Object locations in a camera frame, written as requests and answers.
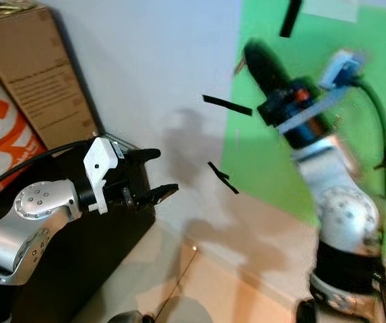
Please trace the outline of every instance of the green screen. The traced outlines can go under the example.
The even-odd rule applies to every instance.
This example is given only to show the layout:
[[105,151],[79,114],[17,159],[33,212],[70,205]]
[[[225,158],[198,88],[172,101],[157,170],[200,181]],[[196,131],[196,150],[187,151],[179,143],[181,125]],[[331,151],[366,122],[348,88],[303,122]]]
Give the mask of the green screen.
[[[365,79],[386,109],[386,10],[363,6],[355,24],[301,13],[291,37],[281,38],[278,34],[287,6],[288,1],[244,0],[238,58],[245,43],[258,38],[277,53],[292,77],[310,75],[318,81],[336,51],[362,51]],[[247,68],[234,79],[232,100],[250,108],[265,100]],[[364,93],[352,89],[341,104],[327,112],[330,123],[336,114],[343,118],[337,132],[362,165],[363,184],[371,192],[382,192],[381,173],[373,170],[383,156],[374,107]],[[222,169],[237,188],[316,223],[312,198],[290,161],[288,145],[277,130],[266,127],[257,110],[253,118],[229,112]]]

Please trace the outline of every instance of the beige floor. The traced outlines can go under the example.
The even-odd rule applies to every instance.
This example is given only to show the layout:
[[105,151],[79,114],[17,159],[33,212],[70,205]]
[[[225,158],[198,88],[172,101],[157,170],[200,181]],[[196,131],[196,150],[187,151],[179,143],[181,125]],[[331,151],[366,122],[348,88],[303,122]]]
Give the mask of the beige floor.
[[157,225],[73,323],[106,323],[129,310],[157,323],[292,322],[284,306]]

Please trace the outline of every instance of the cardboard box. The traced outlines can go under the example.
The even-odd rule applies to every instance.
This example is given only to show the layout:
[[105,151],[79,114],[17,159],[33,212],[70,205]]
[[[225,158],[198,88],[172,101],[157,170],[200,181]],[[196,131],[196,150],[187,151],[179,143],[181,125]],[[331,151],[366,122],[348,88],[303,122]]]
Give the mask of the cardboard box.
[[0,15],[0,80],[49,149],[97,130],[48,8]]

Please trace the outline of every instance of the white wall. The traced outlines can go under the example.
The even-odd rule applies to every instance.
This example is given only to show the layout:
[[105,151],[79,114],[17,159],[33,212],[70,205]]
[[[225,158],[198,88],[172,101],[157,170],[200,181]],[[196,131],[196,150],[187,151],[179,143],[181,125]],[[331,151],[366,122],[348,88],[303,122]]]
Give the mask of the white wall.
[[227,112],[202,94],[230,99],[241,0],[44,0],[63,18],[107,131],[162,150],[151,186],[181,190],[157,207],[169,230],[234,264],[250,282],[287,299],[308,295],[315,230],[212,173]]

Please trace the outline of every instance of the robotic arm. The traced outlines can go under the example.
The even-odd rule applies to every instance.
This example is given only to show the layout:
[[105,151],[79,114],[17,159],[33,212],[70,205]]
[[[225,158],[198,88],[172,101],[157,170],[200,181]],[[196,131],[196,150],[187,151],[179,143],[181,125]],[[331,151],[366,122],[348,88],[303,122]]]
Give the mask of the robotic arm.
[[321,80],[328,95],[317,100],[312,82],[290,79],[264,44],[248,43],[244,55],[267,97],[258,111],[291,146],[292,161],[311,189],[320,223],[317,263],[310,277],[313,299],[299,303],[296,321],[378,322],[381,301],[386,316],[385,200],[357,184],[356,160],[321,114],[344,96],[362,58],[339,52]]
[[8,214],[0,219],[0,322],[9,322],[20,287],[31,277],[53,236],[69,222],[90,211],[104,214],[108,204],[150,207],[178,190],[177,184],[169,184],[137,198],[130,192],[123,176],[129,164],[159,156],[157,149],[124,155],[116,141],[98,137],[84,158],[86,179],[37,182],[18,193]]

